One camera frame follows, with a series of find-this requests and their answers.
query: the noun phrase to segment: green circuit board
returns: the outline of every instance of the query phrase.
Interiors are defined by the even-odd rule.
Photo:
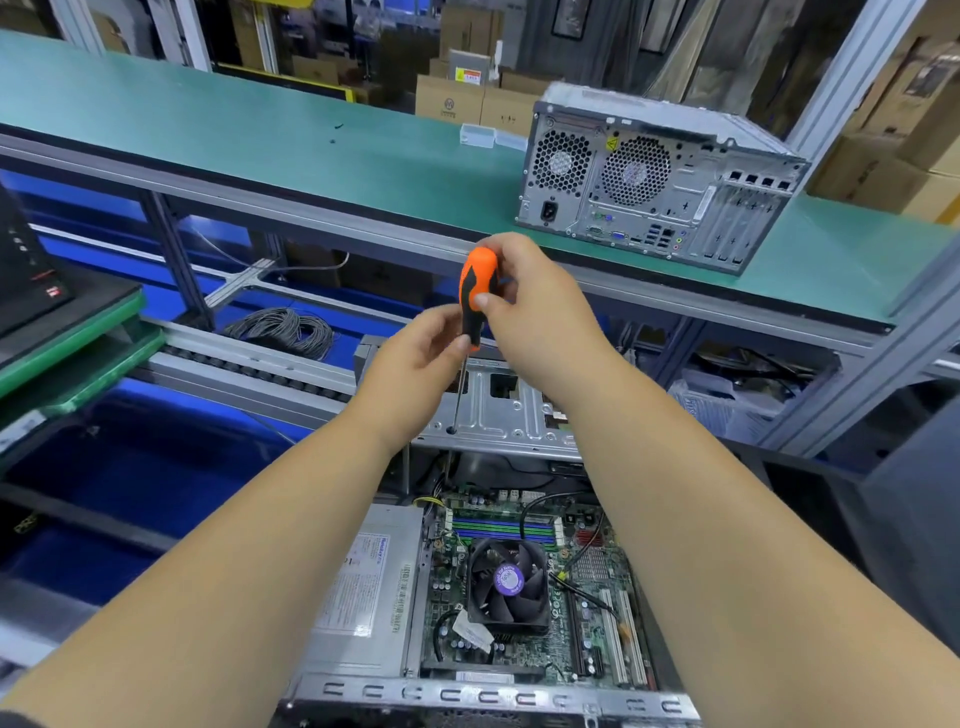
[[[467,604],[468,555],[470,544],[481,538],[517,540],[519,515],[523,506],[541,493],[499,491],[493,497],[454,494],[443,498],[434,533],[433,556],[428,585],[422,660],[458,674],[476,676],[475,666],[488,664],[489,654],[457,635],[449,619],[439,640],[443,659],[437,660],[433,643],[438,620]],[[565,574],[566,564],[583,548],[601,522],[598,506],[545,501],[527,516],[525,537],[536,540],[547,555],[547,568]],[[492,663],[496,666],[546,667],[545,675],[531,679],[543,684],[584,684],[595,687],[650,690],[655,686],[645,647],[642,625],[636,617],[634,581],[626,554],[616,535],[603,522],[593,546],[572,570],[573,581],[594,597],[606,595],[616,620],[604,610],[549,583],[550,620],[547,633],[498,634]],[[524,682],[522,672],[517,682]]]

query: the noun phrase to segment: person's right arm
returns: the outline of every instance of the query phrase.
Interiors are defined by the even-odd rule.
[[[620,357],[532,241],[482,244],[516,279],[481,304],[497,345],[569,417],[704,723],[955,724],[960,660]]]

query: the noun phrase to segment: orange screwdriver handle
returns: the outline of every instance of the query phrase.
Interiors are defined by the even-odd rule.
[[[476,351],[480,348],[480,332],[487,317],[473,297],[478,293],[500,294],[500,270],[496,253],[490,248],[474,248],[467,256],[460,273],[460,308],[464,313],[464,333]]]

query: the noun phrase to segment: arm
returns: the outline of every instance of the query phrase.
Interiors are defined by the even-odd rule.
[[[955,722],[960,661],[627,364],[533,242],[485,244],[516,279],[481,303],[497,344],[569,416],[704,723]]]
[[[443,306],[390,339],[341,415],[25,675],[3,709],[46,728],[265,726],[391,456],[467,355],[459,330],[459,306]]]

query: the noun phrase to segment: yellow wire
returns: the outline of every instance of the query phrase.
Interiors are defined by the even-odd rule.
[[[428,503],[433,503],[434,505],[439,505],[441,508],[445,508],[445,507],[446,507],[446,506],[444,506],[444,502],[443,502],[442,500],[440,500],[438,497],[433,497],[433,496],[420,496],[420,497],[415,497],[415,498],[414,498],[414,505],[417,505],[417,501],[418,501],[418,500],[426,500]]]

